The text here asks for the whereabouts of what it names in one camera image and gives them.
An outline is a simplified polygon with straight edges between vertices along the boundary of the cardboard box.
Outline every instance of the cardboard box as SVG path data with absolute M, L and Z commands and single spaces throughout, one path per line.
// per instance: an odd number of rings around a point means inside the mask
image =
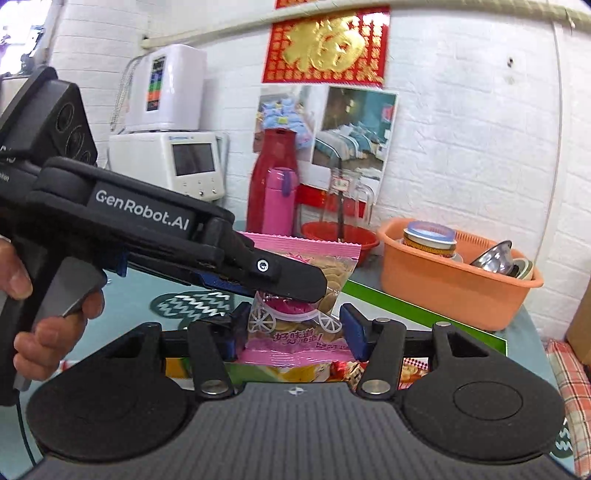
M 566 339 L 579 361 L 584 365 L 591 365 L 591 281 L 577 313 L 574 314 L 573 323 L 566 332 Z

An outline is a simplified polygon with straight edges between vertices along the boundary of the finger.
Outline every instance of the finger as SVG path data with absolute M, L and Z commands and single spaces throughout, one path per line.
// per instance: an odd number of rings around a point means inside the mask
M 14 247 L 4 239 L 0 239 L 0 265 L 0 290 L 13 299 L 26 299 L 33 292 L 31 279 Z
M 47 380 L 59 366 L 59 363 L 54 367 L 44 367 L 42 365 L 37 365 L 36 363 L 24 358 L 20 353 L 17 353 L 14 356 L 13 363 L 14 368 L 16 368 L 17 372 L 19 372 L 23 377 L 28 378 L 29 380 L 38 381 Z
M 41 320 L 35 327 L 35 339 L 40 345 L 69 353 L 86 328 L 82 312 L 67 317 L 50 317 Z
M 99 317 L 105 308 L 105 298 L 102 291 L 96 291 L 86 297 L 82 304 L 82 312 L 88 319 Z
M 58 365 L 66 353 L 41 345 L 35 336 L 28 332 L 21 332 L 17 335 L 14 339 L 14 348 L 23 358 L 47 368 Z

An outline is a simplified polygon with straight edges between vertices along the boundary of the teal table surface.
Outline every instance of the teal table surface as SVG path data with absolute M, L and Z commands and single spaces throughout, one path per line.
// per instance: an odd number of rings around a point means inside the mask
M 376 262 L 377 260 L 372 259 L 366 268 L 357 269 L 352 279 L 379 288 L 379 264 Z M 69 359 L 80 360 L 144 322 L 156 321 L 160 322 L 165 330 L 177 329 L 179 320 L 167 320 L 157 316 L 149 309 L 151 300 L 165 293 L 200 290 L 198 287 L 182 286 L 133 270 L 129 270 L 126 278 L 109 275 L 109 280 L 104 289 L 106 306 L 103 315 L 89 322 L 82 340 L 68 355 Z M 241 300 L 242 298 L 237 297 L 236 305 Z M 499 332 L 499 335 L 507 340 L 510 358 L 556 386 L 540 338 L 523 307 L 511 325 Z M 23 409 L 38 386 L 39 383 L 35 382 L 31 390 L 21 396 Z M 29 442 L 36 458 L 41 458 L 30 433 Z M 573 469 L 572 457 L 570 461 L 565 459 L 563 463 L 570 470 Z M 16 408 L 0 407 L 0 472 L 11 480 L 29 468 L 30 461 L 21 440 Z

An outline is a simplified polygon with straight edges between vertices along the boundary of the white pipe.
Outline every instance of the white pipe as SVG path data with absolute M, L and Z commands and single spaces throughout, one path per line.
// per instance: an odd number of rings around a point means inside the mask
M 566 177 L 569 169 L 570 151 L 570 62 L 568 61 L 568 50 L 564 48 L 564 31 L 560 25 L 553 24 L 554 43 L 556 45 L 556 61 L 558 66 L 558 88 L 560 94 L 560 112 L 558 127 L 558 148 L 556 155 L 556 166 L 554 168 L 554 183 L 548 206 L 548 214 L 542 234 L 542 241 L 535 256 L 535 264 L 543 270 L 544 264 L 550 256 L 550 249 L 554 242 L 554 236 L 558 230 L 560 208 L 564 200 L 566 190 Z
M 239 17 L 229 21 L 219 21 L 195 30 L 155 37 L 143 40 L 142 48 L 164 47 L 173 43 L 202 44 L 217 38 L 244 33 L 267 25 L 297 18 L 328 14 L 338 11 L 356 10 L 384 5 L 384 0 L 318 0 L 293 7 L 279 8 L 269 13 Z M 557 22 L 578 31 L 591 33 L 591 15 L 578 10 L 550 3 L 530 0 L 389 0 L 392 10 L 400 9 L 447 9 L 462 11 L 488 12 L 492 14 L 512 15 L 529 20 Z

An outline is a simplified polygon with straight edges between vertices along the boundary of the bedroom photo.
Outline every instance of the bedroom photo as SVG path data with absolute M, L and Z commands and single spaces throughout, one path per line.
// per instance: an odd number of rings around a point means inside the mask
M 322 118 L 325 101 L 326 90 L 313 88 L 312 85 L 269 85 L 261 88 L 252 151 L 258 153 L 262 150 L 267 128 L 287 128 L 296 133 L 298 160 L 310 161 L 314 130 Z
M 314 140 L 312 164 L 356 171 L 373 180 L 364 183 L 377 193 L 388 158 L 397 99 L 394 93 L 330 87 Z

